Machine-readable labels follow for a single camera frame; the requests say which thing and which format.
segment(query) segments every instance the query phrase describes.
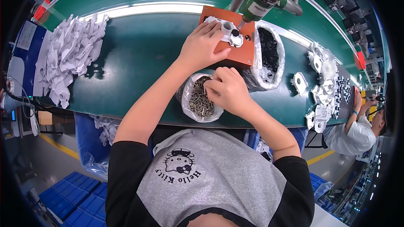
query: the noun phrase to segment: black knob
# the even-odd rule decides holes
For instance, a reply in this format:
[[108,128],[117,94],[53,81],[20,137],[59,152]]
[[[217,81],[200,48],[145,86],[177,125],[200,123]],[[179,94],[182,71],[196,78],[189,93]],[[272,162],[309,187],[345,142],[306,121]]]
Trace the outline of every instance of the black knob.
[[233,30],[231,31],[231,34],[232,34],[233,36],[237,37],[237,36],[240,35],[240,32],[237,31],[237,29],[233,29]]

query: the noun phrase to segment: yellow floor line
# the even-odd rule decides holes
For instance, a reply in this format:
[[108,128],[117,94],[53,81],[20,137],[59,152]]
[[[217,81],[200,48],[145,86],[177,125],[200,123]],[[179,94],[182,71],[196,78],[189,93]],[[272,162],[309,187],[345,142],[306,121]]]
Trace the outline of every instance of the yellow floor line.
[[312,158],[312,159],[307,161],[307,165],[311,165],[313,163],[316,163],[317,161],[322,160],[322,159],[326,158],[327,156],[330,156],[333,153],[335,153],[335,151],[330,150],[330,151],[328,151],[326,153],[323,153],[323,154],[321,154],[321,155],[319,155],[319,156],[317,156],[315,158]]
[[78,154],[77,154],[75,151],[73,151],[73,150],[71,150],[71,149],[68,149],[68,148],[65,147],[64,145],[61,145],[61,144],[59,144],[59,143],[53,141],[52,139],[48,138],[48,136],[45,136],[44,134],[39,134],[39,136],[40,136],[41,138],[43,138],[43,139],[44,139],[46,142],[48,142],[49,144],[51,144],[51,145],[53,145],[54,147],[56,147],[57,149],[63,151],[63,152],[66,153],[66,154],[69,154],[71,157],[73,157],[73,158],[75,158],[75,159],[80,160],[80,159],[78,158]]

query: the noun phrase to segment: white label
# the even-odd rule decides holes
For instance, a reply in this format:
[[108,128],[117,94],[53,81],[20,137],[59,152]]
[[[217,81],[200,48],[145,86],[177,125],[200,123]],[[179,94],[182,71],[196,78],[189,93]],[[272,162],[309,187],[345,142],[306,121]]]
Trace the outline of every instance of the white label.
[[264,17],[265,14],[267,14],[267,12],[270,11],[270,9],[260,7],[256,2],[252,2],[252,4],[249,7],[249,11],[254,15]]
[[35,33],[36,25],[32,22],[26,21],[23,29],[21,30],[20,37],[18,38],[16,47],[29,50],[33,34]]

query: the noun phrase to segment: gray t-shirt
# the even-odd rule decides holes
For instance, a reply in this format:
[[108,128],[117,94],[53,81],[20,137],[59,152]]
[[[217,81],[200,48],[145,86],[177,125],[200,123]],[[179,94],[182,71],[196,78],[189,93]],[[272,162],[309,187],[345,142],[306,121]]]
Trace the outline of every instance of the gray t-shirt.
[[[114,215],[111,207],[119,203],[119,195],[111,195],[119,192],[111,187],[118,183],[113,174],[116,165],[124,161],[123,156],[117,160],[114,155],[120,144],[126,143],[117,142],[111,150],[107,224],[109,215]],[[294,215],[303,218],[297,219],[299,226],[311,222],[314,197],[307,164],[301,158],[284,157],[272,164],[225,132],[201,129],[180,131],[156,145],[153,152],[153,161],[144,169],[137,190],[133,188],[136,195],[132,201],[132,207],[141,207],[152,217],[152,226],[185,226],[209,212],[222,214],[240,226],[266,227],[291,221],[288,218]],[[126,223],[131,219],[130,213],[121,217],[127,218]]]

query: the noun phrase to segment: man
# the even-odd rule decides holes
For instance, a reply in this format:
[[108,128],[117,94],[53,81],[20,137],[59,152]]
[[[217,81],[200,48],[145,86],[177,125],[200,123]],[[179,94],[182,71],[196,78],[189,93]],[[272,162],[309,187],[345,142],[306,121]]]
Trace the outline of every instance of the man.
[[365,112],[377,104],[376,100],[369,100],[364,105],[360,92],[355,93],[355,107],[346,124],[327,127],[323,132],[323,139],[327,146],[340,154],[357,155],[372,148],[376,137],[386,133],[384,110],[377,112],[370,123]]
[[205,82],[208,98],[250,122],[273,149],[274,163],[225,132],[202,129],[168,137],[150,159],[148,139],[176,90],[230,52],[213,53],[220,28],[198,26],[119,125],[108,168],[108,226],[310,226],[314,195],[299,146],[250,98],[234,68],[217,68]]

